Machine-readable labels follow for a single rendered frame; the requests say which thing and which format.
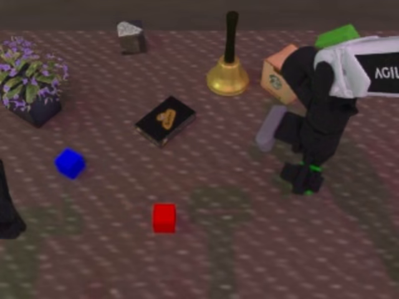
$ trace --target flower pot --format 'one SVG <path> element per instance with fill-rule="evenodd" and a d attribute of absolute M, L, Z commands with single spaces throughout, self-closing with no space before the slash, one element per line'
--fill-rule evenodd
<path fill-rule="evenodd" d="M 58 95 L 48 95 L 47 98 L 48 100 L 46 101 L 38 97 L 31 104 L 31 109 L 29 111 L 22 110 L 13 102 L 10 103 L 8 109 L 36 128 L 40 128 L 62 109 Z"/>

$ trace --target gray cube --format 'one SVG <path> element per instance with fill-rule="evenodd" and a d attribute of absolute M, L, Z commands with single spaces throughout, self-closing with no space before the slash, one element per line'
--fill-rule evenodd
<path fill-rule="evenodd" d="M 123 21 L 118 24 L 117 29 L 122 54 L 132 55 L 147 51 L 147 44 L 141 21 Z"/>

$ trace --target tiled surface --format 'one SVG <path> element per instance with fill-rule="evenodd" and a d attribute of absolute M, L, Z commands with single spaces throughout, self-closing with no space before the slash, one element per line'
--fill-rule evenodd
<path fill-rule="evenodd" d="M 240 32 L 252 84 L 235 98 L 204 82 L 223 32 L 148 32 L 149 53 L 131 57 L 114 32 L 17 34 L 63 55 L 71 80 L 41 129 L 0 109 L 0 157 L 29 226 L 0 242 L 1 299 L 398 298 L 398 102 L 359 100 L 313 197 L 276 179 L 299 157 L 253 146 L 274 103 L 262 59 L 315 32 Z M 133 125 L 171 94 L 198 119 L 160 150 Z M 87 159 L 76 181 L 53 166 L 66 146 Z M 152 234 L 154 202 L 177 204 L 178 233 Z"/>

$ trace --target green block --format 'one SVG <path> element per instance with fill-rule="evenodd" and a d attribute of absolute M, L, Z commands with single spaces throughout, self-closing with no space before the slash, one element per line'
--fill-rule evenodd
<path fill-rule="evenodd" d="M 358 39 L 359 37 L 360 35 L 354 26 L 352 24 L 348 24 L 319 35 L 315 46 L 319 49 L 323 49 L 351 39 Z"/>

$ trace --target black box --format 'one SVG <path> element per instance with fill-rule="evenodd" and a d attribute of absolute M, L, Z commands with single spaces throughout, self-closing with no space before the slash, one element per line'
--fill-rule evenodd
<path fill-rule="evenodd" d="M 125 22 L 140 28 L 142 31 L 139 34 L 133 34 L 129 36 L 118 36 L 120 47 L 122 48 L 122 54 L 132 55 L 132 54 L 146 52 L 147 42 L 144 36 L 142 21 L 125 21 Z"/>
<path fill-rule="evenodd" d="M 174 97 L 168 97 L 136 123 L 136 129 L 159 147 L 195 120 L 196 112 Z"/>

